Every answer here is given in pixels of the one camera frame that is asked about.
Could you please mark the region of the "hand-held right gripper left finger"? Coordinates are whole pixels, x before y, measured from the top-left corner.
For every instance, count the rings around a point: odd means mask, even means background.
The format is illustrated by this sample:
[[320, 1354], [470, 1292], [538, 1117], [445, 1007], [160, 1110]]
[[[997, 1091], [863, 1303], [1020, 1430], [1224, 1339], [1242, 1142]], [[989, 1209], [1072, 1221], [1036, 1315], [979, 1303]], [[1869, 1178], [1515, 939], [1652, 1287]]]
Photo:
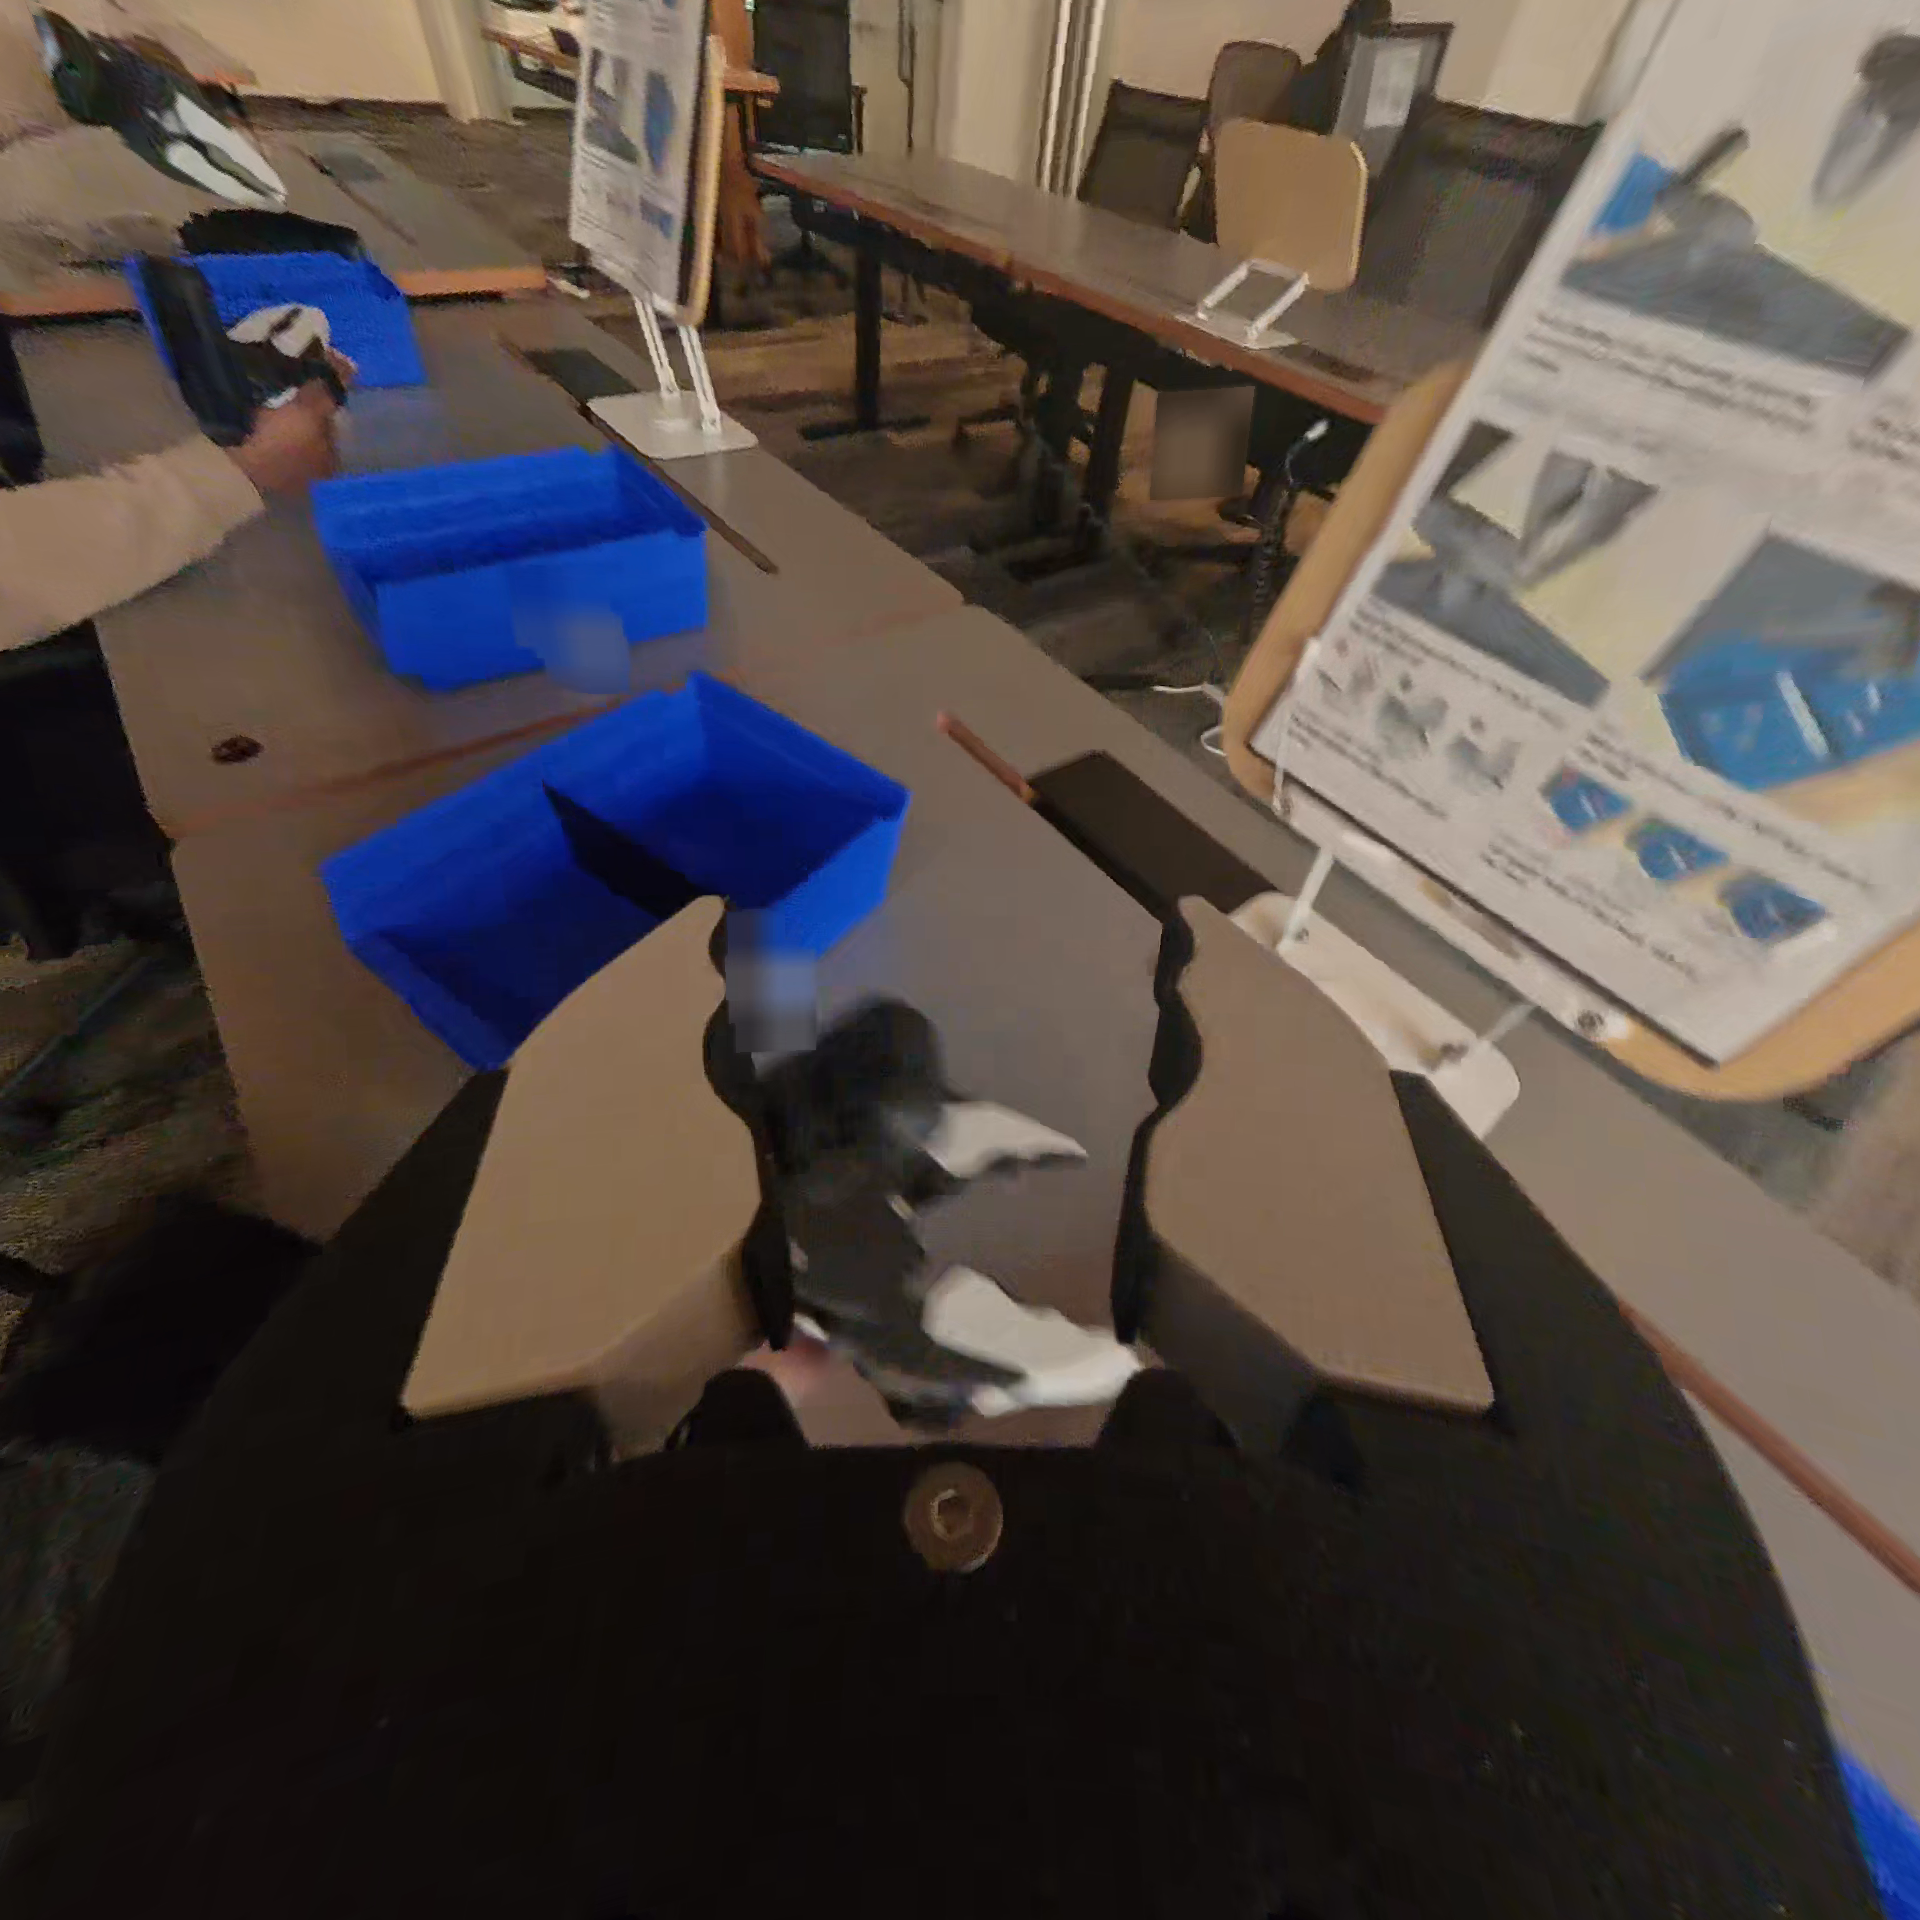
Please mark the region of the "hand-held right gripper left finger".
[[718, 895], [592, 974], [503, 1071], [399, 1405], [584, 1399], [662, 1443], [792, 1329], [795, 1274]]

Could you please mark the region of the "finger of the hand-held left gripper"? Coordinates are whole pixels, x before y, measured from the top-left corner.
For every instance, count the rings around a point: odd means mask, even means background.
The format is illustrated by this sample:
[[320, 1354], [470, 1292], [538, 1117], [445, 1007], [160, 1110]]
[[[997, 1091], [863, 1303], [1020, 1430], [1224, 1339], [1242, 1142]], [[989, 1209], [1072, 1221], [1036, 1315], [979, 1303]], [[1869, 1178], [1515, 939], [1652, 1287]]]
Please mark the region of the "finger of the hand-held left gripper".
[[972, 1366], [960, 1405], [979, 1418], [1110, 1403], [1142, 1372], [1138, 1354], [1110, 1330], [1027, 1305], [960, 1265], [930, 1285], [920, 1330], [939, 1354]]
[[968, 1187], [1021, 1167], [1082, 1165], [1068, 1134], [987, 1100], [947, 1100], [918, 1146], [924, 1182]]

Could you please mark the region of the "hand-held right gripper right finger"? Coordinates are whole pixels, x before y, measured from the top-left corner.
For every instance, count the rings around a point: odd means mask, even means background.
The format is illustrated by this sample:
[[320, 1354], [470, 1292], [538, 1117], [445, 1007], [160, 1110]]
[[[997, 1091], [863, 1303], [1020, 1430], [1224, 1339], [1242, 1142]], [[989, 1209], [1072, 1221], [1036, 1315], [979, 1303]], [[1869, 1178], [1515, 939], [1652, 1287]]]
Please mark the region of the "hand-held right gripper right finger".
[[1155, 1003], [1115, 1332], [1256, 1454], [1336, 1396], [1490, 1412], [1494, 1383], [1375, 1045], [1200, 895], [1164, 919]]

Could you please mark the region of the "another person's forearm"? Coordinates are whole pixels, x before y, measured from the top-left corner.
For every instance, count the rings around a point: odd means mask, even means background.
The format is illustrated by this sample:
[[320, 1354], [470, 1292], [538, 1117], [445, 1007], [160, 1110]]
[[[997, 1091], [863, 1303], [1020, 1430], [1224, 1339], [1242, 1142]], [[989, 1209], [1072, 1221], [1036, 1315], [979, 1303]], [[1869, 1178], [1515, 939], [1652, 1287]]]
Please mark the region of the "another person's forearm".
[[55, 638], [165, 585], [262, 510], [231, 453], [206, 438], [4, 490], [2, 649]]

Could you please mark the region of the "white board stand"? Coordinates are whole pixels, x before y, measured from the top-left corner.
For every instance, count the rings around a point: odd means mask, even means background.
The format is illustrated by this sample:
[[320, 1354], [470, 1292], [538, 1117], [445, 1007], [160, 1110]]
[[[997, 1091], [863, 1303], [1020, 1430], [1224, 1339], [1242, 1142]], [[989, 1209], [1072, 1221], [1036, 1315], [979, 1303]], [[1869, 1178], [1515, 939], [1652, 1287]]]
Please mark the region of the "white board stand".
[[592, 398], [587, 418], [653, 465], [754, 449], [756, 434], [718, 399], [702, 331], [650, 295], [635, 295], [634, 309], [655, 386]]
[[1183, 323], [1250, 351], [1299, 342], [1294, 309], [1310, 295], [1312, 276], [1268, 258], [1242, 258], [1183, 314]]
[[1515, 999], [1500, 1019], [1467, 1027], [1318, 913], [1335, 863], [1335, 853], [1318, 849], [1291, 895], [1250, 895], [1229, 921], [1330, 999], [1391, 1071], [1423, 1078], [1486, 1141], [1520, 1098], [1503, 1042], [1534, 1014], [1531, 1001]]

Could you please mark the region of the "wooden display board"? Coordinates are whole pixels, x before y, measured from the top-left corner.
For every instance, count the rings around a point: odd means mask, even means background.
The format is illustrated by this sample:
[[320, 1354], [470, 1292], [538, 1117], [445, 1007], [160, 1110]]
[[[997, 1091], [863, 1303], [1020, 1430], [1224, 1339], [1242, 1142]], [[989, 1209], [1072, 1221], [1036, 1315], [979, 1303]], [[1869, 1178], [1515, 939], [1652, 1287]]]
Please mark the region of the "wooden display board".
[[727, 124], [727, 49], [718, 34], [708, 34], [692, 111], [688, 201], [679, 266], [676, 325], [686, 330], [700, 330], [703, 325], [711, 299]]
[[1256, 119], [1224, 122], [1214, 141], [1215, 244], [1224, 290], [1250, 276], [1344, 293], [1360, 267], [1368, 194], [1360, 147], [1342, 134]]
[[1256, 745], [1267, 721], [1287, 707], [1342, 596], [1384, 542], [1391, 510], [1410, 490], [1413, 474], [1469, 372], [1471, 358], [1432, 367], [1388, 406], [1326, 521], [1264, 614], [1223, 711], [1223, 751], [1235, 782], [1303, 836], [1324, 866], [1355, 874], [1498, 978], [1524, 1014], [1563, 1027], [1658, 1089], [1724, 1101], [1800, 1094], [1916, 1037], [1917, 930], [1906, 929], [1749, 1051], [1730, 1063], [1701, 1063], [1629, 1014], [1602, 1007], [1600, 997], [1575, 982], [1549, 955], [1500, 929], [1486, 909], [1423, 875], [1406, 853], [1291, 782], [1282, 771], [1282, 751]]

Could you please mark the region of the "printed instruction sheet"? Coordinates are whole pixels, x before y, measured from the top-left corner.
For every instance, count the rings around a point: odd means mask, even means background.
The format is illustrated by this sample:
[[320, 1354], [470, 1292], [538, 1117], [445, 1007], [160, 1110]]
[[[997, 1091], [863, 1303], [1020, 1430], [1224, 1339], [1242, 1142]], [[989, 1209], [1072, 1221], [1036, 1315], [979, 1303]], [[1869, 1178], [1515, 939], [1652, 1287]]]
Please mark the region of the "printed instruction sheet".
[[1916, 5], [1658, 5], [1256, 733], [1726, 1065], [1916, 929]]
[[566, 234], [662, 310], [691, 284], [707, 28], [700, 3], [589, 3], [579, 33]]

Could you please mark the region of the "long wooden table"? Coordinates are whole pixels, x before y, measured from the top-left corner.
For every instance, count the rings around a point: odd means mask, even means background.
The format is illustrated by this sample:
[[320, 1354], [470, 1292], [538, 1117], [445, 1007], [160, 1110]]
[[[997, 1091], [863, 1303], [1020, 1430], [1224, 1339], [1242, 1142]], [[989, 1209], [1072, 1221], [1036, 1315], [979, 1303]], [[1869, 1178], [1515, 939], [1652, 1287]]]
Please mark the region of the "long wooden table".
[[1021, 293], [1056, 297], [1202, 365], [1368, 425], [1418, 377], [1471, 361], [1484, 340], [1484, 330], [1415, 306], [1310, 290], [1280, 317], [1280, 342], [1253, 347], [1196, 321], [1200, 295], [1231, 260], [1188, 235], [924, 154], [759, 151], [751, 170], [766, 187], [853, 222], [853, 399], [848, 415], [808, 429], [813, 438], [920, 422], [888, 418], [880, 399], [880, 273], [912, 273], [907, 249], [938, 255], [932, 278], [965, 260]]

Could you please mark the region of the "black foam insert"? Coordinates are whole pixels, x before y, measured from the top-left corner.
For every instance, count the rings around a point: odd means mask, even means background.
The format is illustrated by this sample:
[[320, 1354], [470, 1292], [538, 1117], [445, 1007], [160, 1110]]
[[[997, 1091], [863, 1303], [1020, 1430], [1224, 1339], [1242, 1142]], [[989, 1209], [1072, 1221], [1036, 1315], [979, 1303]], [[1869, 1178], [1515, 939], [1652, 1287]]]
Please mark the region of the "black foam insert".
[[180, 255], [365, 255], [357, 229], [288, 207], [213, 207], [179, 227]]

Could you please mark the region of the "black mesh chair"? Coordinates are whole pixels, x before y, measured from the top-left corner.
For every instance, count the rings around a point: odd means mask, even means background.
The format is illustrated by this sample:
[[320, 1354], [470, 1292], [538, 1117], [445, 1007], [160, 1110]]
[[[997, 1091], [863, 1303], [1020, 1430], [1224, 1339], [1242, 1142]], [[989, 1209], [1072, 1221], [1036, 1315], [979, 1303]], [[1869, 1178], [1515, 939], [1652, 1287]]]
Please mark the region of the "black mesh chair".
[[756, 110], [759, 145], [776, 154], [858, 154], [851, 3], [754, 3], [754, 67], [776, 82]]
[[1206, 99], [1114, 81], [1074, 197], [1134, 225], [1175, 230], [1206, 131]]
[[1598, 137], [1420, 97], [1368, 189], [1355, 295], [1490, 330]]

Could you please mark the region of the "brown chair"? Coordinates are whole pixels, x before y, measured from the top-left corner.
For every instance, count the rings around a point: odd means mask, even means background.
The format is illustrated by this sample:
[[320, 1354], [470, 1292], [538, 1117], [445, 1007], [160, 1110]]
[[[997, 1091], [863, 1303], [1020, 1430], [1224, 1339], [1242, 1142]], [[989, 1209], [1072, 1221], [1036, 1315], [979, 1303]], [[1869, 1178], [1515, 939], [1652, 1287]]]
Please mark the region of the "brown chair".
[[1284, 125], [1303, 74], [1306, 59], [1288, 46], [1264, 39], [1223, 43], [1206, 82], [1206, 133], [1215, 137], [1242, 119]]

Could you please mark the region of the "dark monitor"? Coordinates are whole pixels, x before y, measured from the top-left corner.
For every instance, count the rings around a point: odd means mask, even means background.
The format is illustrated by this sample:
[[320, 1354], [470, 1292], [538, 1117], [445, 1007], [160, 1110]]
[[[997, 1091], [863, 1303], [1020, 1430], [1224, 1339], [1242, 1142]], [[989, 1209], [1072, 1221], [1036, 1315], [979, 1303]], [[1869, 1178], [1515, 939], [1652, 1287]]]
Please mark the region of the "dark monitor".
[[1415, 105], [1436, 91], [1454, 22], [1413, 21], [1355, 29], [1342, 43], [1327, 137], [1350, 141], [1368, 170], [1384, 167]]

